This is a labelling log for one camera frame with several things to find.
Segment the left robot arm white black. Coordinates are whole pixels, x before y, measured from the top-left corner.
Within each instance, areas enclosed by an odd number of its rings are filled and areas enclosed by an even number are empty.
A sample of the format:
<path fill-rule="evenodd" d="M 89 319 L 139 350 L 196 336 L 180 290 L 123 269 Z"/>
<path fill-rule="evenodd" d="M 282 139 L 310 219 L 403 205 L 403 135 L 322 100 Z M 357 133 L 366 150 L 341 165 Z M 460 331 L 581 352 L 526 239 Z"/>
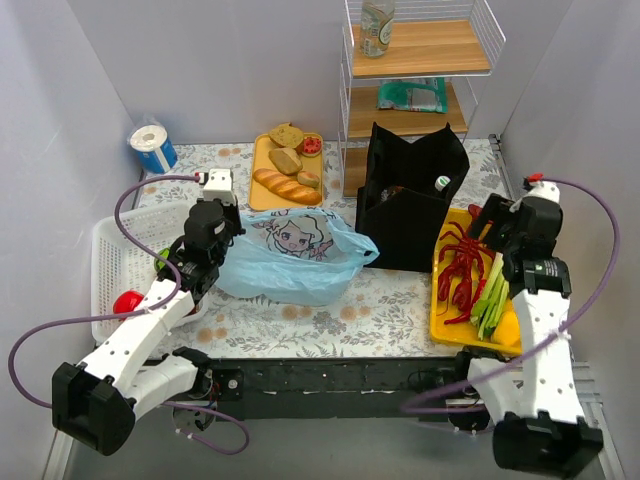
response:
<path fill-rule="evenodd" d="M 108 456 L 119 450 L 136 421 L 171 397 L 197 391 L 208 358 L 179 349 L 154 367 L 144 364 L 208 293 L 219 277 L 228 248 L 243 234 L 237 199 L 227 193 L 200 199 L 189 210 L 184 234 L 140 303 L 79 364 L 63 363 L 52 377 L 55 428 Z"/>

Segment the light blue plastic bag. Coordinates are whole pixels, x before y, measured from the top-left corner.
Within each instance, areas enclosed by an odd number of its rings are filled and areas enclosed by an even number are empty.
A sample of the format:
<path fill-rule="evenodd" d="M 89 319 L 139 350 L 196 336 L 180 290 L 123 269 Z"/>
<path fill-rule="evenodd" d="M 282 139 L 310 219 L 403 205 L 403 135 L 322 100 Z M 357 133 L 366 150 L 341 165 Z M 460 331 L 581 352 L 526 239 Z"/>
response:
<path fill-rule="evenodd" d="M 241 215 L 245 233 L 227 251 L 216 287 L 301 306 L 336 301 L 379 256 L 375 243 L 334 211 L 308 207 Z"/>

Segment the red snack bag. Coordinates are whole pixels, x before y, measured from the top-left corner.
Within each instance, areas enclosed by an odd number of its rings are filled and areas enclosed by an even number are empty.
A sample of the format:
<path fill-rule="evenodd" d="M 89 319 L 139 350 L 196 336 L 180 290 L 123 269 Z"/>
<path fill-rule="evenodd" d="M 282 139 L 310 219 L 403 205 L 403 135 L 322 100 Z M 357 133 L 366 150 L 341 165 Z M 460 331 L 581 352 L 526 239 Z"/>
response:
<path fill-rule="evenodd" d="M 389 200 L 391 197 L 393 197 L 394 195 L 396 195 L 397 193 L 400 193 L 402 190 L 403 190 L 402 186 L 398 186 L 398 185 L 389 186 L 381 192 L 380 201 L 385 202 Z"/>

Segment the green label water bottle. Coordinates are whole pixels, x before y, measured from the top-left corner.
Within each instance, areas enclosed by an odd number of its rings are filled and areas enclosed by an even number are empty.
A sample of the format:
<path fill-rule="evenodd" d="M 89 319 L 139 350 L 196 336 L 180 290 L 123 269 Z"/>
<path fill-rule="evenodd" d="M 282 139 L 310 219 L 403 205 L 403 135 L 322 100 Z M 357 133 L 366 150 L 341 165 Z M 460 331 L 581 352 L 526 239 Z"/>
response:
<path fill-rule="evenodd" d="M 434 182 L 434 188 L 437 192 L 442 192 L 451 182 L 451 179 L 446 175 L 438 176 Z"/>

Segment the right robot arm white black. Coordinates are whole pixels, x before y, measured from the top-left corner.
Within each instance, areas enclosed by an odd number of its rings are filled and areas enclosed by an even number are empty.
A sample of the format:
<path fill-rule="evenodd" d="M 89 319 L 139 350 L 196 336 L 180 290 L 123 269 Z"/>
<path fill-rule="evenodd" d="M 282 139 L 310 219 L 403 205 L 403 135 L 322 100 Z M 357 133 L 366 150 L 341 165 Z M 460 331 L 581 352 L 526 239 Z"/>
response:
<path fill-rule="evenodd" d="M 521 387 L 511 372 L 488 375 L 504 364 L 494 357 L 470 359 L 468 377 L 494 424 L 492 449 L 500 468 L 573 479 L 598 457 L 604 441 L 584 418 L 561 328 L 571 295 L 568 267 L 553 254 L 562 221 L 558 200 L 529 193 L 517 202 L 490 195 L 472 222 L 471 236 L 504 261 L 523 349 L 542 348 L 519 356 Z"/>

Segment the black fabric grocery bag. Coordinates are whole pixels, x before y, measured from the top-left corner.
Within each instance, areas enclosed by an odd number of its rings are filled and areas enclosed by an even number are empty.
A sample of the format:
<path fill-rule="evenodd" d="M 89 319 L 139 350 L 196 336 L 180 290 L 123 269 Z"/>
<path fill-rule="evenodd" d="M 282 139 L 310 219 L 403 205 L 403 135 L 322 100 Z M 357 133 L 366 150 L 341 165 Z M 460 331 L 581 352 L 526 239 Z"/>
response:
<path fill-rule="evenodd" d="M 368 266 L 430 272 L 436 241 L 469 167 L 466 150 L 450 126 L 409 142 L 374 124 L 355 221 L 355 230 L 379 251 Z M 451 182 L 437 192 L 434 182 L 441 175 Z M 394 185 L 403 190 L 381 202 L 381 192 Z"/>

